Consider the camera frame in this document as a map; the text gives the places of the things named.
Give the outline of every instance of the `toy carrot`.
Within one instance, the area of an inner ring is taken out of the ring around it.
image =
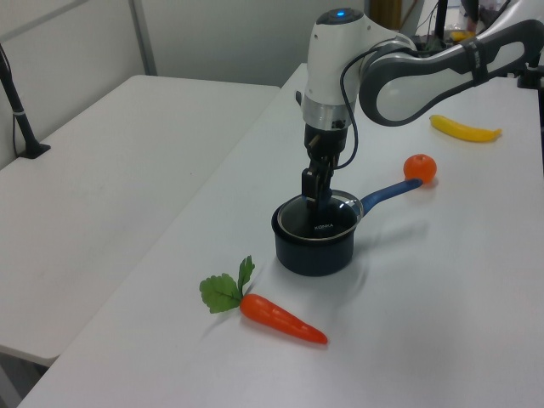
[[[307,325],[281,307],[254,294],[242,293],[243,286],[249,281],[255,265],[252,257],[247,257],[240,264],[238,286],[230,275],[211,276],[200,284],[202,301],[210,313],[220,313],[240,307],[248,319],[272,327],[285,334],[301,338],[308,342],[327,344],[326,335]]]

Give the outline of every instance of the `green leaf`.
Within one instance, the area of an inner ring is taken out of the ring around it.
[[[241,296],[236,282],[227,274],[210,276],[200,284],[202,302],[210,313],[226,312],[240,306]]]
[[[240,298],[244,296],[242,288],[247,282],[249,282],[249,278],[252,277],[252,272],[254,269],[255,265],[252,262],[251,255],[241,261],[240,272],[238,272],[238,292],[240,293]]]

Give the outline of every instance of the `yellow banana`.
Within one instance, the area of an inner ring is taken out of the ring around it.
[[[440,132],[449,134],[454,138],[467,140],[469,142],[492,142],[502,133],[501,129],[489,130],[469,127],[441,115],[432,115],[430,119],[433,128],[438,129]]]

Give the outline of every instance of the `pot rim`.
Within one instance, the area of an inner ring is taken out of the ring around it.
[[[291,241],[294,241],[296,243],[312,244],[312,246],[314,246],[316,244],[317,245],[319,245],[319,244],[323,244],[323,245],[332,244],[333,242],[341,241],[343,238],[353,234],[354,231],[355,231],[355,228],[357,228],[357,225],[359,224],[360,220],[364,216],[364,210],[363,210],[362,203],[360,202],[360,200],[357,197],[355,197],[352,194],[349,194],[346,191],[332,190],[331,192],[332,192],[331,198],[332,197],[341,198],[342,199],[341,201],[344,201],[345,204],[348,204],[352,208],[354,206],[356,206],[359,209],[359,214],[357,214],[354,211],[355,215],[357,216],[357,221],[349,229],[346,229],[345,231],[341,232],[340,234],[336,234],[336,235],[333,235],[333,236],[328,236],[326,238],[306,238],[306,237],[302,237],[302,236],[298,236],[298,235],[294,235],[294,234],[290,233],[289,231],[286,230],[286,228],[281,223],[281,210],[283,208],[285,208],[287,205],[289,205],[290,203],[292,203],[293,201],[299,200],[302,197],[302,195],[297,195],[297,196],[293,197],[291,200],[283,203],[274,212],[274,216],[272,218],[272,226],[273,226],[273,229],[274,229],[275,233],[282,236],[283,238],[290,238]]]

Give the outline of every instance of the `saucepan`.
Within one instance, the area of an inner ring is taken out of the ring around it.
[[[359,200],[340,190],[319,211],[310,210],[298,195],[278,207],[272,216],[276,256],[290,271],[324,276],[349,264],[354,253],[354,232],[359,221],[379,202],[422,185],[411,178]]]

